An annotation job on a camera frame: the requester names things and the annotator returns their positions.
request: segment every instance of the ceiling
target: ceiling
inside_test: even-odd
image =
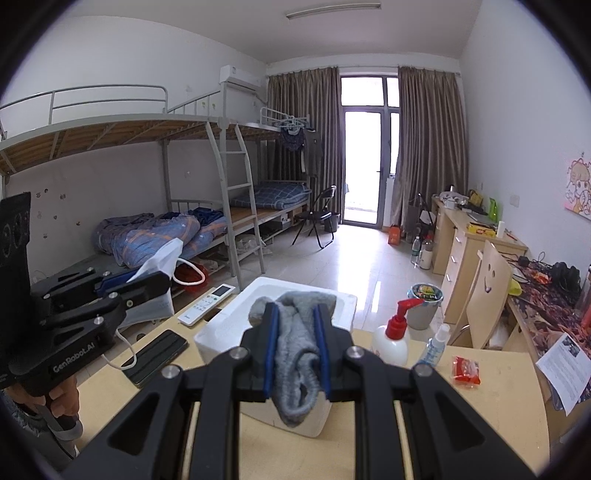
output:
[[[381,1],[381,10],[294,20],[286,19],[285,13],[319,4],[315,0],[80,0],[70,15],[160,22],[211,38],[266,63],[353,53],[419,52],[457,59],[482,2]]]

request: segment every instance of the air conditioner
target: air conditioner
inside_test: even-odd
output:
[[[261,87],[261,79],[252,73],[237,69],[232,65],[226,65],[220,70],[220,83],[228,82],[239,85],[250,90],[257,90]]]

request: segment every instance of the blue comforter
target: blue comforter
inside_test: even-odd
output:
[[[213,239],[226,232],[222,216],[201,226],[194,215],[156,218],[152,213],[103,220],[92,233],[94,247],[113,255],[119,265],[137,268],[173,238],[183,241],[182,258],[191,259],[207,250]]]
[[[297,205],[310,197],[311,190],[301,183],[290,181],[266,181],[255,186],[255,204],[259,208],[283,210]],[[230,200],[233,207],[248,208],[251,199],[248,193]]]

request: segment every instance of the anime poster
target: anime poster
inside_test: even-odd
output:
[[[564,207],[591,220],[591,160],[568,162]]]

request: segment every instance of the white foam box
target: white foam box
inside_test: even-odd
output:
[[[248,312],[258,298],[268,297],[276,300],[284,293],[294,290],[321,291],[335,295],[337,300],[332,324],[351,330],[357,306],[355,295],[274,278],[258,277],[195,335],[194,340],[203,361],[209,363],[216,355],[240,345],[242,334],[251,327],[248,322]],[[265,403],[242,403],[241,411],[249,417],[274,427],[307,437],[317,437],[329,416],[330,405],[324,393],[321,392],[310,414],[295,428],[290,428],[281,421],[271,400]]]

